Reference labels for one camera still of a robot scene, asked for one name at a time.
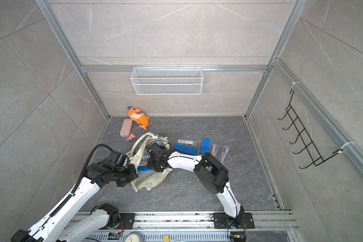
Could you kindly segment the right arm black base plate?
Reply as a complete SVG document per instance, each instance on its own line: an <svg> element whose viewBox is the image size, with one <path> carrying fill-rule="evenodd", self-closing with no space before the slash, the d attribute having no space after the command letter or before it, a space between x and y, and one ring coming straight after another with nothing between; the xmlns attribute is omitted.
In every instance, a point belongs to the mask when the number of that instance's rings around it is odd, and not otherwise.
<svg viewBox="0 0 363 242"><path fill-rule="evenodd" d="M211 221L214 223L216 229L254 229L254 219L251 213L241 213L239 218L232 218L225 213L214 213L211 217Z"/></svg>

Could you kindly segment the blue compass set case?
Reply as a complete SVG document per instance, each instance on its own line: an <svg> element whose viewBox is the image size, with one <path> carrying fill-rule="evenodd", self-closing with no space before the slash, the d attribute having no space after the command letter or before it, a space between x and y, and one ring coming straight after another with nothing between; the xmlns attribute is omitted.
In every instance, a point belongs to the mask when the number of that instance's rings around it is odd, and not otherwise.
<svg viewBox="0 0 363 242"><path fill-rule="evenodd" d="M201 144L201 152L200 155L204 155L205 153L210 151L210 140L207 138L204 138L202 140L202 144Z"/></svg>

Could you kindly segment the clear labelled compass case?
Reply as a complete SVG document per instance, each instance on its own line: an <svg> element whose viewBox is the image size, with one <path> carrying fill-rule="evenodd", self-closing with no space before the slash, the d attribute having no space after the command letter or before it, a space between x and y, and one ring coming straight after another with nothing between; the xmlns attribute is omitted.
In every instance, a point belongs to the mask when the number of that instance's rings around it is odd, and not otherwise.
<svg viewBox="0 0 363 242"><path fill-rule="evenodd" d="M192 147L197 146L197 141L189 139L178 139L177 143L184 146L192 146Z"/></svg>

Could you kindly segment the beige canvas bag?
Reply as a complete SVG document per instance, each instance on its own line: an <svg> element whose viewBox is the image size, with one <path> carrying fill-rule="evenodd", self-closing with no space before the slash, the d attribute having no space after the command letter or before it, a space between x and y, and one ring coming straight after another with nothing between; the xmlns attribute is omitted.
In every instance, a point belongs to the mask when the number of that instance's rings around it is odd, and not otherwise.
<svg viewBox="0 0 363 242"><path fill-rule="evenodd" d="M134 143L127 153L129 164L133 164L138 173L138 178L131 182L135 192L140 190L150 191L161 184L171 171L171 168L160 168L160 171L155 171L147 164L150 160L148 149L153 144L165 148L165 151L170 149L167 137L147 132Z"/></svg>

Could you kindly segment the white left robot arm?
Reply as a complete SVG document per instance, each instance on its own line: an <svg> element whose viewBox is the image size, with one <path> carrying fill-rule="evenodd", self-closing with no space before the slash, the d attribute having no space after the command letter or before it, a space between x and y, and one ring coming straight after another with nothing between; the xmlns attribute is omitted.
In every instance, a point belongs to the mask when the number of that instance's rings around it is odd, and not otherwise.
<svg viewBox="0 0 363 242"><path fill-rule="evenodd" d="M55 207L28 230L20 229L12 242L80 242L101 228L117 228L123 224L119 210L108 203L98 205L82 221L68 223L101 188L110 182L124 187L138 178L137 169L126 154L98 144L90 151L79 178Z"/></svg>

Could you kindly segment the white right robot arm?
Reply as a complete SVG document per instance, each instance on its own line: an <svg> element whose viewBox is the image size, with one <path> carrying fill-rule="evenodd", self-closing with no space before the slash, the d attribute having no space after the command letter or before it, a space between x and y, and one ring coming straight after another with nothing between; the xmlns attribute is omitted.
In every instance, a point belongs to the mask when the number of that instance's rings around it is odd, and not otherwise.
<svg viewBox="0 0 363 242"><path fill-rule="evenodd" d="M232 192L227 168L211 153L196 156L182 154L173 149L166 150L157 143L149 145L148 153L148 168L156 172L168 168L193 172L208 191L217 195L227 216L234 220L243 216L244 209Z"/></svg>

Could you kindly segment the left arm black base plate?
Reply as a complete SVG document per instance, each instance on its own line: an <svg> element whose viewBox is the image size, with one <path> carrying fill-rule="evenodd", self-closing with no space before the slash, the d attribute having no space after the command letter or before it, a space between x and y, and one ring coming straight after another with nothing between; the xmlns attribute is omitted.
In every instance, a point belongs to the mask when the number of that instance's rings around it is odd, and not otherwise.
<svg viewBox="0 0 363 242"><path fill-rule="evenodd" d="M108 229L132 229L135 222L135 213L119 213L112 219L112 224L108 225Z"/></svg>

